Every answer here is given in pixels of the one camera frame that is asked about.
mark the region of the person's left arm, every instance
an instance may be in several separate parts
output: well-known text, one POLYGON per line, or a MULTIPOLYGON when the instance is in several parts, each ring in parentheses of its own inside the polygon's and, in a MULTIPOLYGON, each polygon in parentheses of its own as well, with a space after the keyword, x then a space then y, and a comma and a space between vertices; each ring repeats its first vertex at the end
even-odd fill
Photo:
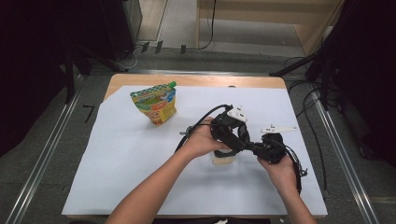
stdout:
POLYGON ((189 140, 158 170, 134 188, 112 212, 108 223, 151 223, 184 168, 194 158, 227 148, 213 140, 209 126, 198 127, 189 140))

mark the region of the wooden desk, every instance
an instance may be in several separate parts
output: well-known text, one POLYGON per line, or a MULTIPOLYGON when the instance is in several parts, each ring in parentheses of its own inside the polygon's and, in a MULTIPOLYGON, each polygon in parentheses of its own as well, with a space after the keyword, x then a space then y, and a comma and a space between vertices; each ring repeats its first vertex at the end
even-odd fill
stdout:
MULTIPOLYGON (((259 141, 260 129, 272 122, 298 127, 285 83, 279 77, 115 75, 105 98, 64 206, 63 215, 68 217, 109 215, 131 189, 174 153, 181 139, 179 132, 216 105, 243 105, 249 114, 252 141, 259 141), (129 93, 141 90, 140 85, 170 81, 177 83, 177 113, 155 127, 135 108, 129 93)), ((282 135, 310 171, 302 180, 303 200, 315 217, 326 216, 301 132, 282 135)), ((228 165, 215 165, 210 156, 197 158, 186 167, 157 217, 286 215, 268 174, 251 152, 238 153, 228 165)))
MULTIPOLYGON (((215 20, 294 24, 306 55, 315 51, 338 20, 344 0, 218 0, 215 20)), ((212 19, 214 0, 197 0, 196 48, 200 19, 212 19)))

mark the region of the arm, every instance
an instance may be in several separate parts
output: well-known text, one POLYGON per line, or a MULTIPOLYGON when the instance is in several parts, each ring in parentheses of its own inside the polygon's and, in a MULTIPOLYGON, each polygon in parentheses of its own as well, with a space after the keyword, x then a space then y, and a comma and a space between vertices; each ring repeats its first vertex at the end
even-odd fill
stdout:
POLYGON ((199 126, 177 153, 125 196, 106 224, 151 223, 189 162, 210 151, 222 148, 228 147, 213 140, 209 126, 199 126))
POLYGON ((293 224, 317 223, 297 191, 291 159, 285 156, 278 164, 271 164, 260 158, 258 161, 268 171, 271 181, 286 206, 290 222, 293 224))

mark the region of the person's left hand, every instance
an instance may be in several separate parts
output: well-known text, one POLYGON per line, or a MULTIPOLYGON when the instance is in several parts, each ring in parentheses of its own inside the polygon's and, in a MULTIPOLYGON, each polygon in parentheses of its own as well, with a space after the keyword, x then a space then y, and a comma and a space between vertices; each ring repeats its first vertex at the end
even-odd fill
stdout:
POLYGON ((219 149, 230 149, 225 144, 213 139, 210 133, 210 121, 207 117, 203 125, 198 126, 180 150, 184 150, 192 156, 192 159, 203 156, 211 151, 219 149))

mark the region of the person's right arm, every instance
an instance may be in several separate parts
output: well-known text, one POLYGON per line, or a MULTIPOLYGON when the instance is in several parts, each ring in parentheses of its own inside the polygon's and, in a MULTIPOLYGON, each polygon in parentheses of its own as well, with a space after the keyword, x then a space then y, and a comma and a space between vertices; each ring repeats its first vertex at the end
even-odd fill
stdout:
POLYGON ((271 181, 285 204, 290 222, 293 224, 317 223, 297 191, 296 176, 290 157, 285 156, 277 164, 269 163, 260 158, 258 158, 258 161, 268 171, 271 181))

